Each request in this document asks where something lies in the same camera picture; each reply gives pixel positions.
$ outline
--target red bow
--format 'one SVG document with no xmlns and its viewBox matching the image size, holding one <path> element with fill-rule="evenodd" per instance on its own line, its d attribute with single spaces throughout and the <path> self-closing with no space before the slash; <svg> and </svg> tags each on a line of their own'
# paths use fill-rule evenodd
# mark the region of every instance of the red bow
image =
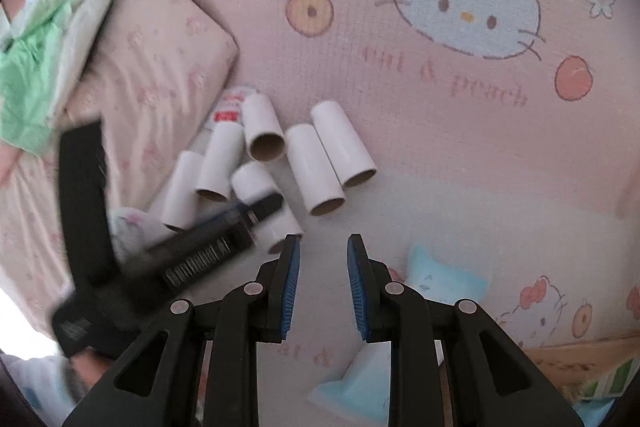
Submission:
<svg viewBox="0 0 640 427">
<path fill-rule="evenodd" d="M 540 304 L 546 295 L 546 280 L 538 279 L 533 286 L 527 286 L 520 292 L 520 307 L 523 310 L 531 308 L 533 303 Z"/>
<path fill-rule="evenodd" d="M 634 312 L 634 318 L 640 319 L 640 290 L 634 286 L 626 298 L 626 309 Z"/>
</svg>

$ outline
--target black robotic tool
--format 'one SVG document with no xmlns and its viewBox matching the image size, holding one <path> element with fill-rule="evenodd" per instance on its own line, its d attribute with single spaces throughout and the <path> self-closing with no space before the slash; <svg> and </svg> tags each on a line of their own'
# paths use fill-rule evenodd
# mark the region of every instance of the black robotic tool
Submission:
<svg viewBox="0 0 640 427">
<path fill-rule="evenodd" d="M 204 427 L 258 427 L 256 343 L 279 344 L 293 314 L 300 238 L 255 282 L 221 301 L 177 300 L 89 391 L 63 427 L 189 427 L 194 423 L 206 341 L 213 341 Z"/>
<path fill-rule="evenodd" d="M 347 264 L 358 330 L 391 341 L 389 427 L 444 427 L 438 362 L 442 341 L 456 427 L 582 427 L 569 403 L 475 302 L 450 306 L 392 282 L 351 235 Z"/>
<path fill-rule="evenodd" d="M 249 206 L 237 203 L 120 265 L 105 210 L 106 184 L 100 122 L 63 134 L 60 216 L 75 292 L 54 312 L 52 328 L 67 357 L 87 347 L 119 357 L 158 310 L 251 248 L 252 228 L 284 201 L 274 193 Z"/>
</svg>

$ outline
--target white flower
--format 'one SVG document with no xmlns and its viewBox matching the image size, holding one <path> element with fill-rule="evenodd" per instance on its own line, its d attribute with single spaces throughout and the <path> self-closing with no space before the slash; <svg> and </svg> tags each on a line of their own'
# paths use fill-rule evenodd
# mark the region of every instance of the white flower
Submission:
<svg viewBox="0 0 640 427">
<path fill-rule="evenodd" d="M 613 17 L 613 9 L 611 5 L 615 3 L 616 0 L 587 0 L 589 3 L 593 4 L 591 7 L 591 17 L 597 17 L 601 13 L 607 18 L 611 19 Z"/>
</svg>

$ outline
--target white cardboard tube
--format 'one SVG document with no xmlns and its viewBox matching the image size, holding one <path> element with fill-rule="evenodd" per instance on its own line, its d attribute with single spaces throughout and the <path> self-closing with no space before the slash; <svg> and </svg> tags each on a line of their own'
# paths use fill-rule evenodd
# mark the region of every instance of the white cardboard tube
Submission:
<svg viewBox="0 0 640 427">
<path fill-rule="evenodd" d="M 342 187 L 360 185 L 377 172 L 376 164 L 337 102 L 326 100 L 317 104 L 311 110 L 311 119 Z"/>
<path fill-rule="evenodd" d="M 161 221 L 172 230 L 188 229 L 196 218 L 198 195 L 195 183 L 202 166 L 202 156 L 182 151 L 169 180 Z"/>
<path fill-rule="evenodd" d="M 244 100 L 242 122 L 246 150 L 252 159 L 268 162 L 283 155 L 284 134 L 273 105 L 265 94 L 256 92 Z"/>
<path fill-rule="evenodd" d="M 260 197 L 270 192 L 280 190 L 264 165 L 258 162 L 249 162 L 241 166 L 231 176 L 231 185 L 239 200 L 244 203 L 254 203 Z M 287 201 L 282 209 L 260 223 L 254 229 L 254 235 L 258 247 L 264 248 L 269 253 L 279 253 L 287 234 L 292 233 L 302 237 L 303 231 L 291 212 Z"/>
<path fill-rule="evenodd" d="M 218 122 L 202 162 L 196 192 L 212 201 L 231 196 L 231 174 L 240 165 L 244 152 L 244 129 L 232 121 Z"/>
<path fill-rule="evenodd" d="M 342 206 L 344 192 L 314 126 L 294 125 L 285 136 L 287 158 L 309 214 L 322 216 Z"/>
</svg>

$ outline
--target green cloth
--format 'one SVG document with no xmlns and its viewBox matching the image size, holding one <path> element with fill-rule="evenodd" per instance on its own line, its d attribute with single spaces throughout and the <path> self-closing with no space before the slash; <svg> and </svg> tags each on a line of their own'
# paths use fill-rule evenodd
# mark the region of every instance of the green cloth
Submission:
<svg viewBox="0 0 640 427">
<path fill-rule="evenodd" d="M 0 52 L 0 139 L 40 155 L 68 24 L 82 0 L 35 0 Z"/>
</svg>

